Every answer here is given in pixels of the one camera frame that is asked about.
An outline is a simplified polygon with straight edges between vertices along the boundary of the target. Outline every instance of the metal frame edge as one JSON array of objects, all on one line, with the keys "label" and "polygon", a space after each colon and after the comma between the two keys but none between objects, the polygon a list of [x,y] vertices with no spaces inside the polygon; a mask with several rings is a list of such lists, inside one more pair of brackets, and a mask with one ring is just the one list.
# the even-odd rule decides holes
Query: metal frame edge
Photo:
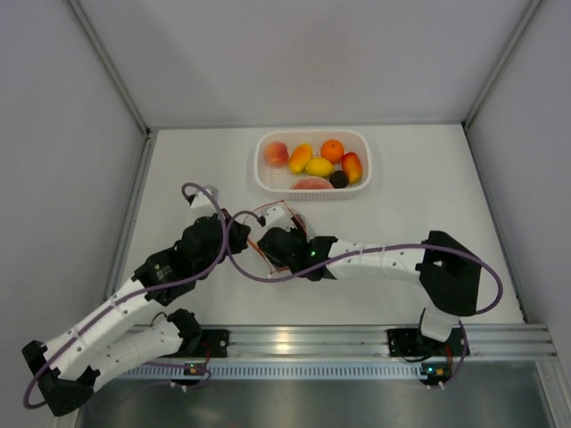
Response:
[{"label": "metal frame edge", "polygon": [[529,30],[534,19],[537,17],[545,1],[546,0],[530,0],[525,7],[519,21],[516,24],[516,27],[513,29],[511,35],[509,36],[508,42],[501,50],[500,56],[490,71],[490,74],[484,81],[484,85],[479,92],[479,96],[475,99],[470,107],[470,110],[468,111],[466,119],[463,122],[465,129],[470,129],[476,120],[477,115],[482,110],[485,102],[492,94],[492,91],[503,75],[503,72],[511,63],[514,53],[521,45],[525,35],[527,34],[527,31]]},{"label": "metal frame edge", "polygon": [[139,162],[129,191],[127,208],[121,220],[120,235],[113,252],[112,266],[107,277],[103,300],[112,294],[115,287],[120,285],[120,276],[127,261],[128,247],[133,237],[137,213],[141,204],[147,174],[151,166],[157,135],[157,132],[152,131],[143,142]]},{"label": "metal frame edge", "polygon": [[515,258],[512,255],[509,247],[507,245],[507,238],[505,229],[500,220],[500,213],[497,209],[497,204],[492,196],[492,191],[488,180],[485,177],[484,169],[482,168],[482,162],[480,161],[480,157],[478,155],[478,151],[474,145],[472,137],[470,135],[469,129],[464,128],[464,135],[466,136],[466,141],[468,142],[468,149],[470,150],[470,154],[472,156],[472,161],[474,162],[474,166],[476,167],[476,174],[478,175],[478,180],[480,181],[480,186],[482,186],[482,191],[484,192],[484,198],[486,204],[488,205],[488,210],[490,211],[490,217],[492,217],[493,228],[495,229],[496,235],[498,235],[498,241],[500,242],[501,252],[503,254],[504,259],[506,260],[506,265],[508,267],[509,276],[511,282],[514,284],[514,288],[516,290],[516,297],[517,301],[519,302],[519,307],[521,308],[522,313],[524,314],[524,319],[526,322],[533,321],[530,319],[528,308],[529,304],[525,298],[525,293],[521,287],[521,278],[519,273],[515,269]]},{"label": "metal frame edge", "polygon": [[70,11],[71,17],[76,21],[79,25],[79,29],[83,32],[84,36],[87,38],[87,41],[93,48],[95,52],[95,56],[99,60],[99,62],[103,65],[103,69],[107,73],[107,76],[111,80],[113,87],[117,91],[120,99],[123,101],[125,106],[127,107],[128,112],[130,113],[131,117],[137,124],[137,127],[141,131],[141,133],[145,136],[149,135],[149,127],[146,125],[145,119],[143,118],[141,111],[138,109],[131,93],[127,89],[125,85],[125,81],[117,71],[117,67],[115,66],[111,56],[107,52],[105,45],[101,41],[101,38],[97,34],[95,27],[83,6],[81,5],[79,0],[63,0],[64,4]]},{"label": "metal frame edge", "polygon": [[538,361],[536,366],[555,426],[571,427],[571,390],[561,363]]}]

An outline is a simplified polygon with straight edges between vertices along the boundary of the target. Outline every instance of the wire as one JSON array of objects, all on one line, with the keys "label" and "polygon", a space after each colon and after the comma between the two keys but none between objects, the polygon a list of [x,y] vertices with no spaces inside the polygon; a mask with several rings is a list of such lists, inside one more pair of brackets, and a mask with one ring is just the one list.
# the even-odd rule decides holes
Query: wire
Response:
[{"label": "wire", "polygon": [[[160,285],[154,285],[152,287],[148,287],[148,288],[144,288],[141,290],[137,290],[136,292],[131,292],[125,296],[123,296],[120,299],[117,299],[115,301],[116,305],[120,305],[121,303],[124,303],[125,301],[132,299],[140,294],[147,294],[149,292],[158,292],[161,290],[166,290],[172,287],[177,287],[180,285],[184,285],[184,284],[188,284],[188,283],[192,283],[193,281],[196,281],[198,279],[201,279],[205,276],[207,276],[215,267],[216,265],[219,264],[219,262],[222,260],[223,256],[224,256],[224,252],[228,246],[228,230],[226,227],[226,220],[224,218],[224,213],[222,212],[222,209],[220,208],[220,206],[218,205],[218,203],[216,202],[216,200],[208,193],[208,191],[202,187],[201,185],[198,185],[196,183],[185,183],[182,188],[181,188],[181,192],[183,194],[183,196],[185,197],[185,199],[189,198],[189,195],[186,194],[186,189],[188,187],[193,187],[194,189],[196,189],[197,191],[201,192],[204,194],[204,196],[206,196],[208,198],[208,200],[211,202],[211,204],[214,206],[215,210],[218,213],[218,217],[220,220],[220,227],[222,229],[222,242],[220,244],[220,248],[219,248],[219,252],[216,256],[216,258],[214,259],[214,261],[202,272],[190,276],[188,278],[185,279],[181,279],[179,281],[173,281],[171,283],[166,283],[166,284],[160,284]],[[54,361],[56,361],[66,350],[68,350],[79,338],[79,336],[85,334],[85,332],[87,330],[89,330],[91,327],[93,327],[95,324],[97,324],[97,322],[99,322],[105,315],[107,315],[109,312],[111,312],[113,310],[113,306],[107,306],[105,307],[101,312],[99,312],[97,315],[95,315],[90,321],[88,321],[81,329],[79,329],[77,336],[75,337],[71,337],[67,342],[65,342],[61,348],[59,348],[40,368],[39,370],[37,370],[37,372],[34,374],[32,380],[29,382],[28,387],[26,388],[26,390],[24,391],[24,398],[23,398],[23,404],[24,407],[27,409],[35,409],[35,408],[40,408],[42,406],[46,405],[45,401],[42,401],[40,403],[30,403],[29,402],[29,396],[31,395],[32,390],[34,389],[34,386],[36,385],[36,383],[39,381],[39,379],[42,377],[42,375],[46,372],[46,370],[54,363]]]},{"label": "wire", "polygon": [[395,357],[397,358],[402,358],[404,359],[407,363],[421,363],[422,361],[426,361],[427,359],[431,358],[434,356],[434,354],[429,354],[429,355],[425,355],[424,357],[420,357],[420,358],[406,358],[401,350],[401,345],[399,345],[399,341],[393,341],[393,347],[394,350],[396,351]]},{"label": "wire", "polygon": [[166,313],[164,313],[164,312],[159,312],[157,315],[155,315],[155,316],[153,317],[153,320],[151,321],[150,326],[153,326],[153,325],[154,325],[154,322],[155,322],[156,319],[159,317],[159,315],[163,315],[165,318],[168,317]]},{"label": "wire", "polygon": [[443,386],[450,385],[454,381],[454,379],[458,378],[458,373],[460,372],[460,369],[462,368],[462,366],[464,366],[464,360],[466,359],[466,355],[468,354],[468,336],[466,335],[466,328],[464,328],[462,321],[458,320],[458,324],[460,326],[460,331],[462,332],[462,339],[464,339],[464,346],[462,347],[462,353],[460,355],[460,361],[458,362],[458,365],[456,366],[456,370],[454,370],[454,372],[452,372],[450,379],[448,379],[445,383],[443,383]]},{"label": "wire", "polygon": [[448,364],[448,368],[452,369],[452,362],[454,361],[454,357],[452,356],[452,349],[450,345],[446,345],[446,363]]},{"label": "wire", "polygon": [[[236,219],[240,215],[242,215],[242,214],[236,213],[230,219],[230,221],[228,222],[228,228],[232,227],[233,223],[236,221]],[[446,252],[448,254],[452,254],[452,255],[455,255],[455,256],[458,256],[458,257],[461,257],[463,259],[467,259],[467,260],[470,260],[470,261],[476,263],[477,265],[479,265],[482,268],[484,268],[485,270],[487,270],[488,273],[496,281],[496,284],[498,285],[498,293],[497,293],[495,299],[492,301],[492,303],[490,303],[485,308],[477,310],[475,312],[475,315],[479,315],[479,314],[483,314],[485,312],[489,312],[490,310],[492,310],[496,306],[498,306],[498,304],[500,303],[500,300],[503,296],[503,282],[501,281],[500,276],[495,272],[495,270],[492,269],[492,267],[490,265],[488,265],[483,260],[480,260],[478,257],[476,257],[473,254],[470,254],[468,252],[459,251],[459,250],[455,250],[453,248],[448,248],[448,247],[442,247],[440,245],[432,245],[430,243],[398,243],[395,245],[386,245],[383,247],[368,248],[366,250],[363,250],[363,253],[364,254],[370,254],[370,253],[375,253],[375,252],[398,251],[398,250],[440,251],[440,252]],[[319,263],[317,263],[311,267],[307,267],[303,270],[300,270],[299,272],[296,272],[296,273],[288,275],[288,276],[282,276],[279,278],[265,278],[262,276],[252,275],[249,272],[245,271],[240,265],[238,265],[238,263],[236,262],[236,259],[234,258],[234,255],[230,251],[230,247],[229,247],[228,242],[227,242],[227,256],[230,259],[230,262],[232,263],[232,265],[234,265],[234,268],[236,268],[236,270],[238,272],[240,272],[243,276],[245,276],[249,279],[252,279],[253,281],[257,281],[259,283],[266,283],[266,284],[283,283],[285,281],[289,281],[290,279],[299,278],[301,276],[309,274],[310,272],[313,272],[314,270],[321,269],[322,267],[325,267],[326,265],[329,265],[331,263],[335,263],[336,261],[346,259],[348,257],[357,256],[360,254],[361,254],[361,251],[349,251],[349,252],[346,252],[344,254],[340,254],[338,256],[332,257],[331,259],[321,261],[321,262],[319,262]]]},{"label": "wire", "polygon": [[208,345],[208,342],[203,342],[204,348],[206,348],[206,361],[204,362],[204,367],[208,366],[208,363],[211,361],[211,347]]},{"label": "wire", "polygon": [[[317,269],[321,269],[322,267],[331,264],[331,263],[335,263],[336,261],[339,261],[341,259],[345,259],[348,257],[352,257],[352,256],[356,256],[361,254],[360,251],[350,251],[350,252],[346,252],[344,254],[341,254],[339,256],[333,257],[331,259],[322,261],[314,266],[308,267],[306,269],[303,269],[299,272],[296,272],[294,274],[291,274],[289,276],[283,276],[283,277],[279,277],[279,278],[264,278],[264,277],[259,277],[259,276],[254,276],[252,274],[250,274],[249,272],[246,272],[245,270],[243,270],[236,262],[236,259],[234,258],[231,250],[230,250],[230,245],[229,245],[229,233],[228,231],[230,230],[230,228],[232,227],[234,221],[236,221],[236,219],[242,215],[253,215],[256,218],[259,218],[255,213],[249,211],[249,210],[242,210],[239,211],[238,213],[236,213],[234,216],[232,216],[230,218],[230,220],[228,221],[228,225],[226,225],[226,219],[225,219],[225,214],[224,211],[222,210],[222,208],[218,205],[218,203],[216,202],[216,200],[208,193],[208,191],[202,187],[201,185],[198,185],[196,183],[184,183],[181,187],[181,193],[183,194],[185,199],[189,199],[190,195],[186,194],[186,189],[188,187],[192,187],[195,190],[201,192],[204,194],[204,196],[206,196],[206,198],[208,198],[208,200],[210,201],[210,203],[212,204],[212,206],[214,207],[214,209],[216,210],[218,217],[219,217],[219,221],[220,221],[220,228],[222,231],[222,242],[220,243],[220,247],[219,247],[219,252],[216,256],[216,258],[214,259],[214,261],[202,272],[194,275],[194,276],[190,276],[188,278],[185,279],[181,279],[178,281],[173,281],[171,283],[166,283],[166,284],[159,284],[159,285],[155,285],[152,287],[148,287],[148,288],[144,288],[141,290],[137,290],[135,292],[131,292],[125,296],[123,296],[120,299],[117,299],[115,304],[116,305],[120,305],[121,303],[124,303],[127,300],[130,300],[140,294],[147,294],[149,292],[157,292],[157,291],[161,291],[161,290],[166,290],[172,287],[177,287],[180,285],[184,285],[193,281],[196,281],[198,279],[201,279],[205,276],[207,276],[217,265],[218,263],[222,260],[222,258],[224,257],[225,253],[228,254],[228,258],[230,259],[230,262],[232,263],[232,265],[236,268],[236,270],[238,270],[238,272],[240,272],[242,275],[252,279],[253,281],[257,281],[257,282],[261,282],[261,283],[267,283],[267,284],[273,284],[273,283],[282,283],[284,281],[288,281],[290,279],[293,278],[297,278],[300,276],[304,276],[306,274],[309,274],[310,272],[313,272],[314,270]],[[427,244],[427,243],[401,243],[401,244],[396,244],[396,245],[386,245],[383,247],[376,247],[376,248],[369,248],[363,251],[363,253],[369,254],[369,253],[374,253],[374,252],[382,252],[382,251],[398,251],[398,250],[412,250],[412,249],[423,249],[423,250],[431,250],[431,251],[440,251],[440,252],[446,252],[449,254],[453,254],[456,255],[458,257],[462,257],[464,259],[468,259],[470,261],[475,262],[476,264],[480,265],[482,268],[484,268],[485,270],[487,270],[490,275],[492,275],[492,277],[495,279],[497,285],[498,285],[498,293],[496,295],[496,298],[492,301],[492,303],[490,303],[488,306],[486,306],[483,309],[479,309],[476,311],[476,314],[483,314],[485,312],[488,312],[492,309],[494,309],[496,306],[498,306],[498,304],[500,303],[500,300],[503,296],[503,283],[501,281],[500,276],[484,261],[480,260],[478,257],[464,252],[464,251],[458,251],[452,248],[448,248],[448,247],[442,247],[439,245],[432,245],[432,244]],[[99,322],[105,315],[107,315],[110,311],[113,310],[113,306],[107,306],[105,307],[101,312],[99,312],[96,316],[94,316],[89,322],[87,322],[81,329],[79,329],[77,336],[70,338],[67,342],[65,342],[61,348],[59,348],[40,368],[39,370],[37,370],[37,372],[34,374],[32,380],[29,382],[28,387],[26,388],[26,390],[24,391],[24,398],[23,398],[23,405],[25,408],[27,409],[34,409],[34,408],[40,408],[42,406],[44,406],[46,404],[45,401],[42,401],[40,403],[30,403],[29,402],[29,397],[31,395],[31,392],[34,388],[34,386],[36,385],[36,383],[39,381],[39,379],[42,377],[42,375],[44,374],[44,372],[54,363],[54,361],[56,361],[66,350],[68,350],[77,340],[78,338],[83,335],[87,330],[89,330],[91,327],[93,327],[97,322]],[[452,378],[455,376],[455,374],[458,372],[459,368],[461,367],[461,365],[464,362],[464,357],[465,357],[465,351],[468,350],[468,339],[466,339],[466,332],[463,331],[464,334],[464,342],[465,342],[465,349],[463,351],[462,354],[462,358],[460,359],[460,362],[458,364],[458,367],[456,369],[456,372],[452,375],[451,379],[448,381],[448,383],[452,380]]]}]

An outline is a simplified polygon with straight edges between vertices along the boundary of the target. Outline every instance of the plastic basket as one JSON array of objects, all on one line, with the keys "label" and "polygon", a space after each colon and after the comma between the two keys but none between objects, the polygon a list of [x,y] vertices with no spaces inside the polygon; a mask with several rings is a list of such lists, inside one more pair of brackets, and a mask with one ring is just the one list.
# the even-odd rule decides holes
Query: plastic basket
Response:
[{"label": "plastic basket", "polygon": [[[363,177],[356,185],[349,185],[344,189],[321,189],[321,190],[293,190],[295,183],[307,174],[294,174],[287,166],[271,167],[264,160],[264,148],[275,141],[280,141],[287,146],[291,155],[300,144],[309,144],[313,148],[313,155],[319,156],[321,145],[326,140],[335,139],[340,141],[345,152],[355,152],[359,156],[363,167]],[[372,174],[371,156],[368,143],[362,135],[348,130],[291,130],[276,131],[264,136],[256,147],[254,154],[254,175],[256,182],[271,198],[294,200],[294,201],[316,201],[349,199],[355,197],[370,182]],[[341,169],[341,164],[336,164],[335,169]]]}]

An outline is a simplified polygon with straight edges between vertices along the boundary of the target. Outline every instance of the white robotic arm segment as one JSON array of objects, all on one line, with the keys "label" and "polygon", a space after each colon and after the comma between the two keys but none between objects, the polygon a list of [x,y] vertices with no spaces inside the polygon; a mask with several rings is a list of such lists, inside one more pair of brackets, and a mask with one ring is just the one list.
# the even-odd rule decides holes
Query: white robotic arm segment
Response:
[{"label": "white robotic arm segment", "polygon": [[336,278],[344,279],[352,276],[366,276],[378,279],[394,279],[420,284],[420,272],[415,266],[422,261],[424,250],[381,251],[363,253],[369,248],[382,245],[348,243],[338,240],[331,245],[328,253],[330,259],[352,251],[361,251],[360,255],[341,259],[327,265],[327,270]]},{"label": "white robotic arm segment", "polygon": [[420,325],[426,337],[446,342],[460,317],[476,313],[481,266],[460,257],[469,251],[444,232],[431,231],[418,244],[370,245],[335,236],[310,239],[296,217],[279,207],[266,210],[264,217],[269,221],[258,247],[274,266],[289,268],[295,276],[311,281],[365,276],[423,287],[431,301]]},{"label": "white robotic arm segment", "polygon": [[459,320],[459,316],[441,311],[431,301],[422,313],[420,334],[435,341],[446,342]]},{"label": "white robotic arm segment", "polygon": [[[218,200],[218,189],[214,186],[207,185],[204,187],[211,196]],[[191,203],[191,210],[188,211],[190,214],[190,221],[188,223],[194,223],[200,217],[210,217],[216,214],[216,207],[212,205],[210,200],[204,196],[202,192],[196,192],[187,196],[187,201]]]},{"label": "white robotic arm segment", "polygon": [[[67,349],[50,367],[57,368],[61,379],[74,381],[78,379],[99,354],[105,351],[107,345],[119,339],[129,328],[135,325],[142,317],[149,316],[161,311],[162,306],[155,300],[147,300],[144,294],[117,303],[122,297],[144,289],[140,281],[130,278],[125,284],[109,298],[103,305],[94,310],[81,322],[74,325],[67,333],[45,343],[46,360],[62,347],[62,345],[76,336],[78,341],[75,346]],[[112,310],[84,334],[79,335],[81,330],[90,320],[105,308],[111,306]]]},{"label": "white robotic arm segment", "polygon": [[[194,339],[198,340],[200,327],[193,321],[192,317],[188,324],[195,324]],[[94,391],[100,390],[110,380],[147,361],[179,352],[185,347],[185,339],[178,326],[166,318],[140,333],[115,342],[91,364],[91,367],[100,373],[95,379]]]}]

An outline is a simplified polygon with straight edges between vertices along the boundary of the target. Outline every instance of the white enclosure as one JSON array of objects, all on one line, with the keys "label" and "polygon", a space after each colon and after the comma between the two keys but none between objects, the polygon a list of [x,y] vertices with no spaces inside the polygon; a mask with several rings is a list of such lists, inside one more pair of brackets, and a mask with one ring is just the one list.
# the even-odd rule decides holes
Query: white enclosure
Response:
[{"label": "white enclosure", "polygon": [[[450,232],[506,287],[466,324],[546,324],[549,358],[571,379],[568,1],[8,0],[0,11],[6,426],[75,426],[21,407],[21,348],[67,330],[178,239],[183,182],[217,186],[230,211],[266,202],[253,153],[279,129],[352,129],[370,145],[375,174],[354,200],[295,202],[316,231],[368,243]],[[494,291],[483,274],[480,307]],[[226,263],[169,310],[204,325],[414,325],[426,302],[390,281],[253,284]],[[555,425],[571,426],[565,376],[545,367]]]}]

